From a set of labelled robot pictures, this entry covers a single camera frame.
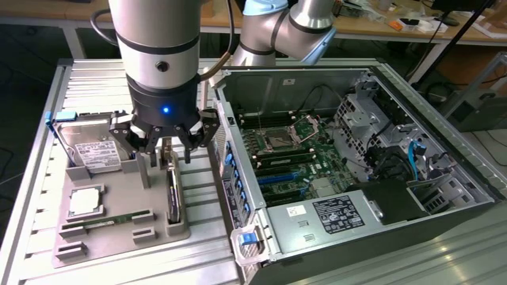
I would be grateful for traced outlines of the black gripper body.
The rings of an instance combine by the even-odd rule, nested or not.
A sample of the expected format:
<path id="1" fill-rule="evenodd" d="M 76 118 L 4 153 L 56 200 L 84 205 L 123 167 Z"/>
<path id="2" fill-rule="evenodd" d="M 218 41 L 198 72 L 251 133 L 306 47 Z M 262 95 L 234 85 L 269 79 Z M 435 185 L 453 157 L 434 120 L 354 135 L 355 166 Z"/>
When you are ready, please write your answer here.
<path id="1" fill-rule="evenodd" d="M 201 82 L 198 75 L 183 85 L 164 89 L 148 88 L 131 77 L 127 80 L 134 114 L 143 123 L 162 127 L 185 125 L 186 128 L 198 124 L 201 120 L 197 107 L 198 84 Z"/>

